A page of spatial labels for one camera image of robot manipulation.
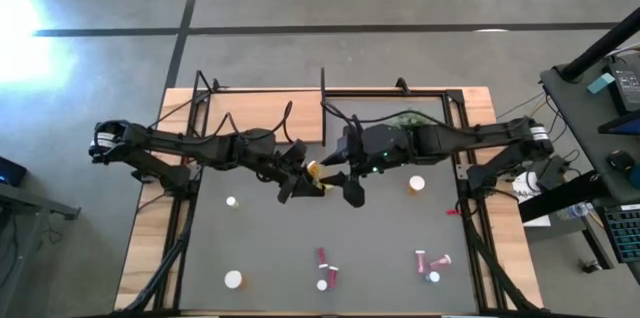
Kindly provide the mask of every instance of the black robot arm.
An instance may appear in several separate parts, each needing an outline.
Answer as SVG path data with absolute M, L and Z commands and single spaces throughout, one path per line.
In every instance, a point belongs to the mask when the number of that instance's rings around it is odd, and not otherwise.
M 289 197 L 324 195 L 303 165 L 306 146 L 297 140 L 285 153 L 275 151 L 275 134 L 265 129 L 205 138 L 157 131 L 126 121 L 98 123 L 89 147 L 93 163 L 124 162 L 136 168 L 134 177 L 157 178 L 167 191 L 187 188 L 191 170 L 172 166 L 149 151 L 180 155 L 199 164 L 226 171 L 239 166 L 256 172 L 262 182 L 276 182 L 280 187 L 278 201 Z
M 467 171 L 465 194 L 481 198 L 483 189 L 494 187 L 505 170 L 528 160 L 544 160 L 553 153 L 549 136 L 541 124 L 531 118 L 507 123 L 455 128 L 445 124 L 420 124 L 397 127 L 378 124 L 362 128 L 349 124 L 338 139 L 338 148 L 321 163 L 348 163 L 349 174 L 342 172 L 321 179 L 322 183 L 343 188 L 344 198 L 354 207 L 364 205 L 360 177 L 384 173 L 404 164 L 433 165 L 452 154 L 470 149 L 507 146 L 484 165 Z

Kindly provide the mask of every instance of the pink marker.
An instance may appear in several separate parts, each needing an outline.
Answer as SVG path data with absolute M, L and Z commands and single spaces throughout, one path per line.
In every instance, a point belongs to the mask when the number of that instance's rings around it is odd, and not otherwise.
M 429 267 L 431 267 L 431 269 L 433 270 L 437 270 L 438 268 L 444 268 L 445 266 L 448 266 L 450 264 L 451 264 L 451 257 L 449 257 L 448 254 L 445 254 L 444 256 L 442 256 L 442 258 L 438 259 L 437 261 L 429 263 Z
M 329 265 L 327 264 L 327 257 L 324 255 L 324 248 L 320 247 L 317 250 L 318 253 L 318 268 L 327 268 Z
M 418 273 L 424 274 L 424 251 L 417 250 L 416 255 L 418 256 Z
M 329 289 L 333 289 L 336 286 L 336 279 L 338 278 L 338 267 L 329 267 Z

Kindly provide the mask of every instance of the gray floor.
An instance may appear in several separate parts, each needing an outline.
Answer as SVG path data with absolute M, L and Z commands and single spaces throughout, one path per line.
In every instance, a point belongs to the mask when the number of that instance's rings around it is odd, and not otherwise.
M 186 0 L 0 0 L 0 155 L 30 170 L 26 186 L 71 205 L 80 220 L 53 221 L 15 316 L 66 317 L 113 306 L 139 185 L 122 165 L 92 166 L 95 122 L 157 116 L 175 37 L 24 38 L 29 29 L 178 27 Z M 560 23 L 623 18 L 640 0 L 197 0 L 192 26 L 364 23 Z M 177 86 L 196 69 L 233 86 L 311 86 L 319 68 L 335 86 L 489 86 L 496 111 L 537 94 L 538 72 L 570 60 L 602 31 L 316 34 L 190 37 Z M 525 114 L 534 104 L 509 117 Z M 536 115 L 550 124 L 546 109 Z M 561 126 L 554 128 L 555 136 Z M 570 133 L 556 144 L 575 147 Z M 581 158 L 577 167 L 589 169 Z M 625 267 L 586 276 L 581 236 L 535 243 L 545 305 L 555 311 L 634 316 L 640 289 Z

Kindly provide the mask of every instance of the black metal frame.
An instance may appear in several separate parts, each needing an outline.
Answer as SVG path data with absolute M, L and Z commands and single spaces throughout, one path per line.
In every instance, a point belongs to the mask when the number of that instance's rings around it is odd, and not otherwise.
M 322 101 L 331 98 L 344 98 L 344 97 L 357 97 L 357 98 L 366 98 L 366 97 L 388 97 L 388 98 L 403 98 L 403 97 L 423 97 L 423 98 L 439 98 L 442 102 L 442 109 L 445 115 L 445 123 L 454 124 L 453 113 L 451 110 L 450 104 L 455 104 L 458 113 L 460 114 L 460 124 L 462 127 L 469 127 L 469 121 L 466 114 L 466 108 L 464 104 L 464 95 L 461 90 L 415 90 L 412 91 L 404 78 L 398 78 L 394 88 L 389 88 L 387 90 L 366 90 L 366 89 L 326 89 L 326 77 L 324 68 L 321 69 L 320 75 L 320 89 L 321 89 L 321 97 Z M 322 145 L 326 144 L 326 113 L 324 110 L 322 111 Z M 473 151 L 467 151 L 467 158 L 469 163 L 475 164 L 476 156 Z M 462 198 L 462 192 L 460 191 L 461 180 L 458 178 L 456 174 L 456 165 L 460 164 L 460 157 L 458 154 L 453 155 L 453 164 L 452 169 L 454 171 L 454 175 L 456 176 L 456 182 L 458 186 L 458 197 Z M 491 234 L 490 223 L 489 223 L 489 215 L 487 214 L 487 209 L 484 201 L 477 202 L 478 212 L 480 214 L 480 223 L 482 226 L 482 238 L 483 241 L 486 242 L 487 247 L 491 254 L 495 255 L 495 245 L 493 242 L 493 236 Z M 466 199 L 461 199 L 461 209 L 463 215 L 468 216 L 471 213 L 471 210 L 468 205 L 468 201 Z M 463 224 L 465 226 L 465 238 L 467 243 L 470 241 L 469 237 L 469 224 L 472 224 L 466 219 L 463 219 Z M 468 254 L 469 254 L 469 262 L 471 266 L 471 275 L 473 278 L 474 284 L 474 292 L 476 294 L 476 302 L 478 303 L 478 310 L 483 311 L 488 308 L 487 306 L 487 298 L 484 290 L 484 283 L 482 279 L 482 272 L 480 270 L 480 258 L 478 257 L 478 252 L 471 245 L 468 244 Z M 504 291 L 498 284 L 497 279 L 492 274 L 493 278 L 493 287 L 494 293 L 496 297 L 496 304 L 498 309 L 507 309 L 506 300 L 504 296 Z
M 206 89 L 199 89 L 199 82 L 204 82 Z M 451 104 L 454 104 L 456 109 L 458 110 L 458 114 L 460 115 L 460 124 L 462 127 L 468 127 L 468 117 L 466 115 L 466 109 L 464 104 L 464 95 L 461 90 L 417 90 L 412 91 L 409 89 L 408 85 L 404 81 L 404 79 L 400 78 L 396 82 L 395 88 L 389 88 L 387 90 L 358 90 L 358 89 L 326 89 L 326 80 L 324 68 L 321 71 L 321 96 L 322 100 L 338 98 L 338 97 L 389 97 L 389 98 L 402 98 L 402 97 L 432 97 L 432 98 L 440 98 L 442 101 L 442 108 L 445 113 L 445 122 L 447 124 L 454 124 L 453 112 L 451 109 Z M 205 116 L 203 118 L 203 123 L 201 127 L 201 135 L 204 136 L 206 134 L 206 126 L 208 120 L 208 111 L 210 107 L 210 102 L 213 94 L 233 94 L 233 93 L 246 93 L 246 92 L 274 92 L 272 90 L 224 90 L 220 89 L 222 86 L 218 83 L 216 79 L 212 80 L 212 85 L 209 85 L 206 81 L 206 78 L 202 74 L 201 71 L 196 73 L 195 81 L 194 81 L 194 92 L 192 94 L 192 100 L 189 108 L 189 118 L 187 124 L 187 134 L 194 135 L 197 134 L 194 128 L 195 122 L 197 121 L 197 113 L 201 104 L 205 104 Z M 326 137 L 324 135 L 324 131 L 326 128 L 326 115 L 323 114 L 323 145 L 326 141 Z M 474 164 L 477 162 L 474 151 L 466 151 L 467 159 L 469 163 Z M 478 304 L 478 314 L 477 316 L 501 316 L 501 317 L 575 317 L 580 318 L 579 316 L 572 315 L 562 315 L 562 314 L 554 314 L 545 310 L 539 310 L 536 307 L 532 306 L 530 303 L 526 302 L 517 302 L 516 307 L 520 309 L 519 311 L 511 311 L 508 310 L 505 299 L 505 291 L 507 292 L 516 292 L 518 295 L 520 292 L 517 290 L 517 287 L 509 280 L 506 272 L 499 266 L 497 260 L 491 259 L 493 262 L 486 261 L 488 266 L 490 267 L 490 274 L 492 277 L 492 283 L 494 287 L 494 293 L 496 297 L 497 308 L 490 308 L 487 305 L 486 292 L 484 290 L 484 281 L 482 278 L 482 272 L 480 270 L 480 256 L 483 257 L 495 257 L 495 246 L 493 242 L 493 236 L 491 234 L 489 216 L 487 213 L 487 208 L 485 202 L 483 200 L 477 201 L 477 211 L 479 213 L 479 220 L 482 227 L 482 237 L 477 233 L 475 226 L 473 225 L 473 221 L 470 219 L 471 209 L 468 204 L 468 200 L 464 199 L 464 195 L 462 193 L 461 187 L 464 182 L 458 177 L 456 166 L 461 163 L 460 156 L 458 154 L 453 155 L 452 161 L 452 169 L 454 170 L 454 175 L 456 176 L 456 181 L 458 184 L 458 197 L 460 200 L 461 206 L 461 215 L 463 217 L 462 222 L 465 230 L 465 238 L 468 247 L 469 261 L 471 265 L 471 274 L 473 278 L 474 284 L 474 293 L 476 295 L 476 302 Z M 182 278 L 184 274 L 184 266 L 186 260 L 186 253 L 189 245 L 189 238 L 191 233 L 191 226 L 193 223 L 193 217 L 195 214 L 198 190 L 200 187 L 202 177 L 202 170 L 196 175 L 196 178 L 193 180 L 193 185 L 190 187 L 188 192 L 175 197 L 171 215 L 169 217 L 169 227 L 167 229 L 167 237 L 165 241 L 165 250 L 163 253 L 163 260 L 160 263 L 158 270 L 154 273 L 154 276 L 151 278 L 151 281 L 145 289 L 141 292 L 141 294 L 136 298 L 136 302 L 134 302 L 129 307 L 124 310 L 114 311 L 107 315 L 97 315 L 91 317 L 177 317 L 183 316 L 183 313 L 188 314 L 188 311 L 181 311 L 179 309 L 180 304 L 180 295 L 182 291 Z M 189 200 L 189 211 L 187 213 L 187 218 L 182 230 L 182 233 L 176 239 L 177 232 L 177 222 L 178 217 L 180 215 L 181 203 L 184 199 Z M 173 303 L 171 308 L 164 308 L 164 295 L 167 289 L 167 277 L 170 268 L 175 263 L 177 257 L 180 256 L 180 263 L 178 267 L 178 277 L 176 280 L 176 289 L 173 296 Z M 501 287 L 499 282 L 504 282 L 505 287 Z M 152 310 L 145 311 L 144 309 L 148 305 L 152 296 L 156 297 L 154 301 Z

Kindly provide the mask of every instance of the black cable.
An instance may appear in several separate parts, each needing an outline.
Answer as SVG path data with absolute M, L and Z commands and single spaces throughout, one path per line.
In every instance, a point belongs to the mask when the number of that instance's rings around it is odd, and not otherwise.
M 170 116 L 170 115 L 172 115 L 173 113 L 175 113 L 175 112 L 179 111 L 180 109 L 182 109 L 182 108 L 183 108 L 184 106 L 186 106 L 187 104 L 189 104 L 189 103 L 193 102 L 193 100 L 194 100 L 194 99 L 196 99 L 196 100 L 197 100 L 197 99 L 200 99 L 200 97 L 204 97 L 204 96 L 209 95 L 209 94 L 211 94 L 211 93 L 209 93 L 209 91 L 206 91 L 206 92 L 203 92 L 203 93 L 201 93 L 201 94 L 199 94 L 199 95 L 196 95 L 195 97 L 193 97 L 193 98 L 189 99 L 188 101 L 186 101 L 186 102 L 182 103 L 181 105 L 179 105 L 178 107 L 174 108 L 171 112 L 169 112 L 169 113 L 165 114 L 164 116 L 162 116 L 162 117 L 158 118 L 158 120 L 157 120 L 157 121 L 155 121 L 155 122 L 153 122 L 153 123 L 149 124 L 149 125 L 147 126 L 147 128 L 151 128 L 151 127 L 153 127 L 154 125 L 156 125 L 156 124 L 158 124 L 158 123 L 162 122 L 163 120 L 165 120 L 167 117 L 169 117 L 169 116 Z
M 569 157 L 570 155 L 572 155 L 574 152 L 575 152 L 575 153 L 578 153 L 578 154 L 576 155 L 576 157 L 575 157 L 575 158 L 573 158 L 572 160 L 567 160 L 567 157 Z M 580 158 L 580 151 L 579 151 L 578 149 L 574 149 L 574 150 L 572 150 L 571 152 L 569 152 L 569 154 L 567 154 L 566 156 L 562 157 L 562 159 L 566 160 L 566 161 L 567 161 L 567 162 L 569 162 L 569 163 L 573 163 L 573 162 L 575 162 L 578 158 Z
M 47 226 L 47 230 L 44 232 L 47 233 L 49 243 L 51 243 L 52 245 L 60 243 L 64 236 L 62 235 L 62 233 L 53 229 L 53 227 L 51 226 L 51 214 L 49 214 L 49 216 L 47 217 Z
M 291 137 L 289 137 L 289 132 L 287 132 L 287 120 L 284 120 L 284 123 L 282 124 L 282 131 L 284 132 L 284 136 L 285 138 L 287 138 L 287 141 L 290 144 L 293 144 L 293 139 L 291 139 Z
M 501 189 L 493 188 L 493 187 L 487 187 L 487 189 L 495 193 L 504 194 L 509 198 L 515 199 L 516 202 L 520 202 L 520 199 L 515 194 L 509 193 L 507 191 L 503 191 Z
M 5 249 L 5 252 L 9 251 L 9 248 L 10 248 L 9 245 L 13 244 L 13 247 L 14 247 L 13 261 L 11 262 L 11 266 L 9 267 L 9 270 L 5 274 L 4 278 L 0 280 L 0 289 L 2 289 L 5 284 L 7 284 L 7 282 L 9 281 L 9 277 L 11 277 L 11 273 L 13 273 L 13 269 L 16 267 L 16 264 L 18 263 L 18 223 L 16 222 L 15 213 L 12 216 L 12 225 L 13 225 L 13 236 L 11 238 L 11 242 L 7 244 L 7 248 Z
M 150 200 L 150 201 L 146 202 L 145 204 L 141 205 L 141 206 L 140 206 L 140 207 L 138 207 L 138 209 L 136 210 L 136 214 L 140 213 L 140 211 L 142 210 L 142 208 L 144 208 L 144 207 L 148 206 L 149 204 L 151 204 L 151 203 L 153 203 L 153 202 L 157 201 L 158 199 L 160 199 L 160 198 L 162 198 L 162 197 L 164 197 L 164 193 L 160 194 L 159 196 L 157 196 L 157 197 L 153 198 L 152 200 Z
M 527 187 L 529 187 L 529 189 L 531 190 L 531 192 L 533 192 L 533 193 L 540 193 L 540 190 L 539 190 L 539 189 L 534 189 L 534 188 L 531 186 L 531 183 L 529 182 L 529 173 L 531 173 L 531 169 L 532 169 L 532 168 L 533 168 L 533 165 L 531 165 L 529 168 L 527 168 L 527 172 L 525 173 L 524 180 L 527 182 Z
M 565 122 L 565 123 L 564 123 L 564 128 L 562 129 L 562 132 L 560 132 L 560 134 L 559 134 L 555 139 L 553 139 L 553 140 L 551 141 L 551 143 L 555 143 L 555 142 L 557 142 L 557 141 L 558 141 L 558 139 L 560 139 L 560 137 L 562 137 L 562 135 L 563 135 L 563 134 L 564 134 L 564 132 L 566 132 L 566 131 L 567 131 L 567 122 Z
M 515 107 L 513 107 L 513 108 L 509 109 L 508 111 L 506 111 L 506 112 L 504 112 L 504 113 L 500 114 L 499 116 L 497 116 L 497 117 L 496 117 L 496 119 L 500 119 L 500 118 L 504 117 L 505 115 L 507 115 L 507 114 L 509 114 L 509 113 L 513 112 L 514 110 L 516 110 L 516 109 L 518 109 L 518 108 L 522 107 L 523 105 L 525 105 L 525 104 L 527 104 L 527 103 L 529 103 L 529 102 L 533 101 L 534 99 L 536 99 L 536 98 L 540 97 L 540 96 L 541 96 L 541 95 L 543 95 L 543 94 L 544 94 L 544 92 L 542 92 L 542 93 L 540 93 L 540 94 L 536 95 L 535 97 L 532 97 L 531 99 L 526 100 L 524 103 L 520 103 L 520 104 L 518 104 L 517 106 L 515 106 Z
M 556 120 L 558 119 L 558 117 L 560 117 L 560 113 L 551 106 L 551 104 L 549 103 L 548 95 L 544 98 L 544 100 L 545 100 L 545 103 L 547 103 L 547 106 L 549 107 L 549 109 L 551 109 L 551 111 L 556 114 L 555 117 L 553 117 L 553 121 L 551 122 L 551 128 L 549 128 L 549 132 L 547 133 L 547 134 L 551 134 L 551 131 L 553 131 L 553 127 L 555 127 L 556 125 Z
M 500 190 L 500 189 L 497 189 L 497 188 L 493 188 L 493 187 L 483 187 L 483 188 L 480 188 L 480 189 L 486 189 L 486 190 L 493 191 L 493 192 L 495 192 L 495 193 L 504 194 L 504 195 L 506 195 L 506 196 L 507 196 L 507 197 L 509 197 L 509 198 L 513 198 L 516 202 L 520 202 L 520 199 L 518 199 L 518 197 L 516 197 L 514 194 L 511 194 L 511 193 L 509 193 L 509 192 L 506 192 L 506 191 L 503 191 L 503 190 Z M 476 200 L 475 198 L 466 198 L 466 200 L 467 200 L 467 201 L 468 201 L 468 200 L 470 200 L 470 199 Z M 462 201 L 463 201 L 462 199 L 461 199 L 461 200 L 458 200 L 458 201 L 456 202 L 455 206 L 454 206 L 454 209 L 455 209 L 457 212 L 460 212 L 460 213 L 461 213 L 461 210 L 460 210 L 460 204 L 462 204 Z M 471 213 L 469 213 L 469 217 L 468 217 L 468 218 L 471 218 L 473 215 L 475 215 L 476 213 L 478 213 L 478 209 L 479 209 L 478 204 L 476 204 L 476 209 L 474 209 L 473 211 L 471 211 Z
M 242 132 L 240 132 L 240 130 L 238 129 L 238 126 L 236 125 L 236 122 L 233 120 L 233 116 L 231 115 L 231 113 L 227 112 L 224 115 L 224 117 L 222 118 L 222 121 L 220 122 L 220 125 L 218 126 L 218 128 L 215 130 L 215 132 L 213 134 L 202 138 L 202 140 L 199 141 L 199 142 L 181 142 L 180 144 L 183 144 L 183 145 L 200 145 L 200 144 L 207 143 L 208 141 L 212 140 L 213 138 L 215 138 L 217 136 L 218 132 L 220 131 L 220 129 L 222 129 L 222 126 L 224 125 L 224 122 L 227 119 L 229 120 L 229 123 L 231 124 L 231 127 L 232 127 L 234 133 L 236 133 L 238 136 L 240 136 L 241 139 L 243 139 L 245 141 L 252 141 L 252 140 L 262 139 L 262 138 L 268 137 L 271 134 L 274 134 L 278 129 L 280 129 L 280 127 L 282 127 L 286 123 L 287 118 L 289 118 L 289 115 L 291 114 L 291 110 L 292 109 L 293 109 L 293 102 L 289 101 L 287 103 L 285 109 L 284 109 L 284 115 L 283 115 L 282 119 L 280 120 L 280 122 L 273 129 L 271 129 L 268 133 L 265 133 L 263 135 L 260 135 L 260 136 L 257 136 L 257 137 L 250 137 L 250 138 L 242 137 Z M 173 142 L 172 139 L 168 139 L 168 138 L 165 139 L 165 138 L 156 137 L 155 139 L 163 140 L 163 141 L 167 141 L 167 142 Z
M 347 124 L 347 127 L 349 127 L 349 129 L 353 132 L 353 134 L 358 137 L 358 140 L 362 141 L 358 130 L 351 123 L 351 120 L 346 115 L 344 115 L 344 113 L 342 113 L 336 106 L 327 101 L 320 102 L 320 105 L 322 106 L 322 109 L 327 111 L 327 113 L 331 114 L 334 117 L 342 119 Z
M 335 117 L 341 118 L 342 120 L 344 120 L 344 121 L 346 121 L 346 122 L 354 122 L 354 121 L 355 121 L 353 118 L 348 118 L 347 116 L 345 116 L 345 115 L 344 115 L 344 113 L 342 113 L 338 108 L 336 108 L 336 106 L 334 106 L 333 104 L 331 104 L 331 103 L 329 103 L 329 102 L 322 102 L 322 103 L 320 103 L 320 104 L 322 105 L 322 107 L 323 107 L 323 108 L 324 108 L 324 109 L 325 109 L 329 114 L 331 114 L 331 115 L 333 115 L 333 116 L 335 116 Z M 477 135 L 476 133 L 473 133 L 473 132 L 467 132 L 467 131 L 465 131 L 465 130 L 463 130 L 463 129 L 456 128 L 456 127 L 454 127 L 454 126 L 452 126 L 452 125 L 449 125 L 449 124 L 447 124 L 447 123 L 444 123 L 444 122 L 442 122 L 442 121 L 440 121 L 440 120 L 438 120 L 438 119 L 436 119 L 436 118 L 433 118 L 433 117 L 432 117 L 432 116 L 430 116 L 430 115 L 427 115 L 427 114 L 424 114 L 424 113 L 422 113 L 422 112 L 415 111 L 415 110 L 412 110 L 412 109 L 403 110 L 403 111 L 396 112 L 396 113 L 390 114 L 390 115 L 388 115 L 388 116 L 384 116 L 384 117 L 376 118 L 376 119 L 359 119 L 359 118 L 358 118 L 358 121 L 359 121 L 360 123 L 378 123 L 378 122 L 382 122 L 382 121 L 385 121 L 385 120 L 388 120 L 388 119 L 391 119 L 391 118 L 395 118 L 395 117 L 397 117 L 397 116 L 400 116 L 400 115 L 403 115 L 403 114 L 407 114 L 407 113 L 417 114 L 417 115 L 419 115 L 419 116 L 421 116 L 421 117 L 423 117 L 423 118 L 425 118 L 425 119 L 428 119 L 428 120 L 430 120 L 430 121 L 432 121 L 432 122 L 436 123 L 437 125 L 439 125 L 439 126 L 441 126 L 441 127 L 443 127 L 443 128 L 449 129 L 449 130 L 451 130 L 451 131 L 454 131 L 454 132 L 457 132 L 457 133 L 460 133 L 460 134 L 470 135 L 470 136 L 476 136 L 476 135 Z M 518 123 L 517 125 L 515 125 L 515 126 L 514 126 L 514 127 L 512 127 L 511 129 L 519 128 L 521 125 L 523 125 L 523 124 L 525 124 L 525 123 L 527 123 L 527 120 L 526 120 L 526 119 L 523 119 L 520 123 Z M 505 130 L 505 131 L 503 131 L 503 132 L 493 132 L 493 133 L 491 133 L 491 134 L 504 134 L 504 133 L 506 133 L 506 132 L 507 132 L 507 131 Z
M 549 96 L 547 95 L 546 98 L 546 103 L 549 106 L 549 109 L 551 109 L 553 111 L 553 113 L 556 114 L 556 116 L 553 118 L 553 123 L 551 123 L 551 129 L 549 129 L 549 133 L 551 134 L 551 131 L 553 130 L 553 126 L 555 125 L 556 119 L 558 119 L 558 117 L 560 118 L 560 120 L 562 120 L 562 122 L 564 123 L 564 128 L 562 128 L 562 132 L 560 132 L 560 134 L 553 140 L 551 140 L 551 143 L 555 143 L 558 141 L 558 139 L 560 139 L 560 137 L 562 137 L 562 135 L 567 131 L 567 122 L 564 120 L 564 117 L 562 117 L 562 114 L 560 114 L 559 111 L 557 111 L 556 109 L 554 109 L 551 104 L 549 104 Z
M 291 114 L 291 110 L 293 109 L 293 102 L 289 101 L 289 103 L 287 103 L 287 106 L 284 108 L 284 114 L 282 116 L 282 120 L 280 120 L 280 122 L 271 130 L 269 131 L 269 133 L 265 133 L 261 136 L 258 137 L 251 137 L 251 138 L 247 138 L 246 140 L 258 140 L 258 139 L 262 139 L 265 137 L 270 136 L 271 134 L 274 134 L 278 129 L 280 129 L 280 127 L 282 127 L 283 125 L 286 124 L 287 122 L 287 118 L 289 118 L 289 115 Z M 288 134 L 285 133 L 285 135 L 287 136 L 287 139 L 289 140 L 290 143 L 293 143 L 293 140 L 291 140 L 291 138 L 289 138 Z

